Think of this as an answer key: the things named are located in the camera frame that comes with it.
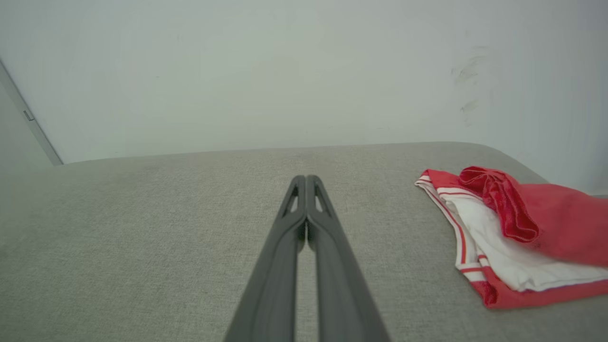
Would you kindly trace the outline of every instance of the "red fabric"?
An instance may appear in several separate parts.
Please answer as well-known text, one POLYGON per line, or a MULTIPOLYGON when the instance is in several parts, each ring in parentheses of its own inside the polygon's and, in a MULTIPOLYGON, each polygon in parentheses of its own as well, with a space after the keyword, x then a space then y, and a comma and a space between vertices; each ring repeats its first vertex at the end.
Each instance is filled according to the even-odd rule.
MULTIPOLYGON (((481 167, 468 167, 462 171, 460 177, 449 172, 431 169, 426 170, 423 173, 423 176, 429 176, 431 181, 425 182, 431 183, 435 190, 437 190, 439 193, 441 193, 440 188, 444 187, 459 188, 476 194, 483 199, 487 206, 499 214, 501 224, 503 223, 503 217, 500 215, 500 213, 503 212, 506 213, 505 215, 508 215, 508 213, 511 212, 512 214, 510 216, 510 220, 508 221, 509 225, 505 226, 502 224, 502 231, 505 236, 507 236, 507 234, 511 234, 513 237, 509 237, 513 238, 515 241, 523 243, 524 245, 536 241, 541 235, 547 236, 546 234, 538 233, 539 231, 549 231, 550 235, 552 232, 563 232, 568 230, 568 227, 564 226, 564 223, 566 222, 564 220, 566 218, 568 219, 568 222, 574 222, 576 220, 576 212, 573 211, 570 206, 578 208, 581 203, 585 203, 588 200, 586 197, 589 197, 576 190, 550 184, 521 185, 504 172, 493 169, 484 169, 481 167), (519 211, 514 212, 513 207, 517 206, 519 203, 523 203, 524 206, 517 207, 519 211), (522 210, 522 208, 528 208, 525 206, 526 204, 532 205, 534 210, 522 210), (551 213, 551 205, 555 206, 556 208, 553 213, 551 213), (535 220, 532 220, 530 217, 531 212, 533 213, 531 216, 535 218, 535 220), (544 214, 544 216, 540 215, 537 218, 535 214, 538 212, 544 214), (547 220, 546 216, 551 215, 556 215, 560 219, 551 218, 547 220), (545 224, 548 223, 558 224, 560 227, 558 229, 545 227, 545 224)), ((592 208, 597 210, 597 207, 595 206, 596 201, 594 198, 592 199, 592 202, 594 203, 592 208)), ((597 203, 605 208, 604 212, 608 213, 608 204, 606 200, 599 201, 597 203)), ((601 215, 602 213, 595 212, 595 216, 598 216, 598 214, 601 215)), ((601 218, 600 221, 606 222, 606 218, 601 218)), ((574 232, 570 235, 576 235, 576 231, 588 231, 579 224, 571 225, 569 230, 574 232)), ((601 236, 604 237, 603 241, 608 250, 606 233, 604 232, 603 234, 604 235, 601 236)), ((561 248, 553 248, 553 250, 571 251, 578 246, 574 243, 570 243, 566 239, 559 239, 559 237, 554 237, 553 240, 543 241, 559 241, 562 244, 561 248)), ((578 243, 579 239, 573 239, 572 241, 578 243)), ((505 283, 503 283, 500 278, 496 276, 491 267, 486 266, 481 267, 481 269, 486 281, 473 281, 471 282, 471 285, 479 293, 483 299, 484 305, 489 309, 513 309, 518 307, 549 305, 557 302, 572 301, 574 299, 581 299, 608 293, 608 280, 551 288, 545 291, 527 290, 524 292, 518 292, 510 289, 505 283)))
POLYGON ((608 267, 608 199, 554 184, 519 184, 479 166, 462 170, 458 182, 496 212, 505 237, 556 259, 608 267))

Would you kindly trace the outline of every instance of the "red stripe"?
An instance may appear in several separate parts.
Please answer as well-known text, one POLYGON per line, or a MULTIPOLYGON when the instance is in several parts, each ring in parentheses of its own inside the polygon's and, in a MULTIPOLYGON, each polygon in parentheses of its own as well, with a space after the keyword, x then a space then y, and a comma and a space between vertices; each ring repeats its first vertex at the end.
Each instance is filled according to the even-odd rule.
POLYGON ((466 242, 465 242, 465 234, 462 231, 462 227, 458 224, 458 222, 456 222, 456 220, 454 220, 454 216, 452 216, 452 213, 446 208, 446 206, 443 204, 443 202, 440 199, 438 199, 433 193, 429 192, 429 194, 431 196, 433 196, 434 199, 436 199, 437 202, 439 202, 439 204, 441 204, 443 209, 445 209, 447 214, 450 216, 450 219, 452 220, 452 222, 454 222, 456 224, 456 226, 458 226, 458 231, 460 232, 460 241, 462 241, 462 256, 460 258, 460 263, 465 263, 465 261, 466 261, 466 242))
POLYGON ((462 270, 460 270, 462 273, 469 273, 469 272, 477 272, 477 271, 481 271, 482 268, 481 267, 475 267, 475 268, 464 268, 462 270))

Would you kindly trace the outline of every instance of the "couch cushion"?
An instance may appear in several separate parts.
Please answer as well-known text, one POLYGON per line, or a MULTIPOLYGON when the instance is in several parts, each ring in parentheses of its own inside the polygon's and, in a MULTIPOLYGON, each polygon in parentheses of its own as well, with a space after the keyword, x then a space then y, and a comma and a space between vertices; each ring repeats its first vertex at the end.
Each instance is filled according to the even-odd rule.
MULTIPOLYGON (((489 311, 454 268, 426 168, 544 180, 482 145, 290 148, 78 162, 3 194, 0 341, 218 341, 294 175, 321 177, 394 341, 605 340, 608 296, 489 311)), ((314 253, 297 339, 317 340, 314 253)))

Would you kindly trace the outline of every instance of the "gray couch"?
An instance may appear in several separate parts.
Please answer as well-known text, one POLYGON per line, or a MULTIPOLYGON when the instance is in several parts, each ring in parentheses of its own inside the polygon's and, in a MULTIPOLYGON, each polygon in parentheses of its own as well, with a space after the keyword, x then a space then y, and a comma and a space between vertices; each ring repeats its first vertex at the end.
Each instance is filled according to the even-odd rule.
MULTIPOLYGON (((393 341, 606 341, 608 296, 490 311, 454 230, 413 183, 502 169, 482 145, 419 143, 119 158, 56 167, 2 196, 0 341, 220 341, 294 175, 321 177, 393 341)), ((314 253, 297 333, 316 341, 314 253)))

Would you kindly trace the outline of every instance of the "white wall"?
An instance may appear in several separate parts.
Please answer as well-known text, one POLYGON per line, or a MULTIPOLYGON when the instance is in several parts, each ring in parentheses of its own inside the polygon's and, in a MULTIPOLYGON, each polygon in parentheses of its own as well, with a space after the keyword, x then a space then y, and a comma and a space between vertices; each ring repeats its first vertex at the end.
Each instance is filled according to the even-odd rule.
POLYGON ((0 0, 64 162, 468 141, 608 193, 603 0, 0 0))

